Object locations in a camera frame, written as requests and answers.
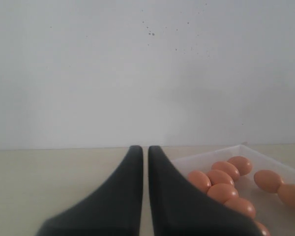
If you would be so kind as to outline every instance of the white tray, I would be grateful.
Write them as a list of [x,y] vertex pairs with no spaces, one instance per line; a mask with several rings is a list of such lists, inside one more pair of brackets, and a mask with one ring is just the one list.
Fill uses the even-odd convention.
[[214,162],[227,161],[233,156],[247,157],[253,164],[252,172],[240,177],[235,182],[235,187],[241,197],[254,204],[257,211],[256,220],[264,224],[272,236],[295,236],[295,210],[283,205],[276,194],[260,190],[253,180],[256,171],[268,169],[281,175],[285,183],[295,183],[295,169],[244,145],[183,157],[173,160],[172,163],[186,177],[192,170],[206,173]]

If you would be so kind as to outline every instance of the table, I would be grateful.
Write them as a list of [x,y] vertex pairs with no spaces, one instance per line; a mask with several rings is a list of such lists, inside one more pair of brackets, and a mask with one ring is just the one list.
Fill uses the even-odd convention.
[[[226,146],[163,147],[170,159]],[[250,145],[295,168],[295,144]],[[0,236],[34,236],[45,219],[93,192],[114,171],[128,148],[0,151]],[[153,235],[147,153],[141,235]]]

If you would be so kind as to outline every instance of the brown egg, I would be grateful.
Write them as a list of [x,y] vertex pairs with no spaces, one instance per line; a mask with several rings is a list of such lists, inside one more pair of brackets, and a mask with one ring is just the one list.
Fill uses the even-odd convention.
[[233,156],[232,158],[228,159],[227,162],[233,164],[238,169],[241,176],[250,173],[252,170],[251,161],[243,156]]
[[244,198],[229,199],[224,205],[252,219],[256,217],[256,209],[254,205]]
[[263,236],[271,236],[269,230],[267,230],[267,228],[266,228],[263,224],[261,224],[261,223],[258,222],[258,221],[255,221],[255,223],[256,223],[256,225],[258,226],[258,228],[260,229],[261,234],[262,234]]
[[222,204],[229,199],[238,198],[237,190],[227,183],[218,183],[212,186],[208,190],[207,195]]
[[210,170],[206,175],[210,179],[212,186],[218,183],[227,183],[234,186],[232,177],[230,177],[224,171]]
[[284,204],[295,209],[295,184],[282,184],[277,195]]
[[276,172],[270,170],[257,171],[254,180],[259,188],[268,193],[277,193],[279,187],[284,183]]
[[196,188],[204,193],[207,193],[211,187],[210,179],[202,171],[192,171],[187,178]]
[[239,171],[238,169],[231,163],[226,161],[218,161],[215,162],[212,167],[212,170],[220,170],[227,173],[230,177],[232,177],[233,181],[237,181],[239,179]]

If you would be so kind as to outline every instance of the white wall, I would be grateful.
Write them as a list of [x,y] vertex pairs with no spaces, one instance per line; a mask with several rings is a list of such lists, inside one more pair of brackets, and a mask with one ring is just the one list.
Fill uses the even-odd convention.
[[295,0],[0,0],[0,149],[243,141],[295,143]]

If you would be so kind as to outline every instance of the egg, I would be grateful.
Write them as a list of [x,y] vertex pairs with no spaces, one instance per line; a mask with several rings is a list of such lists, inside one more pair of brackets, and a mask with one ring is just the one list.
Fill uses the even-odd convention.
[[210,179],[201,171],[192,171],[188,174],[187,179],[200,191],[207,193],[211,187]]
[[277,195],[284,204],[295,209],[295,184],[282,184]]
[[211,181],[212,186],[218,183],[227,183],[234,186],[234,181],[227,173],[220,170],[210,170],[206,174]]
[[256,209],[250,201],[244,198],[232,198],[224,203],[224,205],[252,219],[256,217]]
[[279,187],[284,183],[276,172],[270,170],[257,171],[254,181],[259,188],[268,193],[277,193]]
[[259,228],[259,230],[261,231],[261,234],[262,234],[263,236],[271,236],[269,230],[267,230],[267,228],[266,228],[263,224],[261,224],[261,223],[258,222],[258,221],[255,221],[255,223],[256,223],[256,225],[258,226],[258,228]]
[[249,159],[243,156],[233,156],[228,159],[229,163],[233,164],[239,171],[241,176],[249,174],[252,170],[252,163]]
[[212,167],[212,170],[220,170],[227,173],[233,181],[237,181],[239,179],[239,171],[238,169],[231,163],[226,161],[218,161],[215,162]]
[[212,186],[208,190],[207,195],[222,204],[229,199],[238,198],[237,190],[230,184],[226,183],[218,183]]

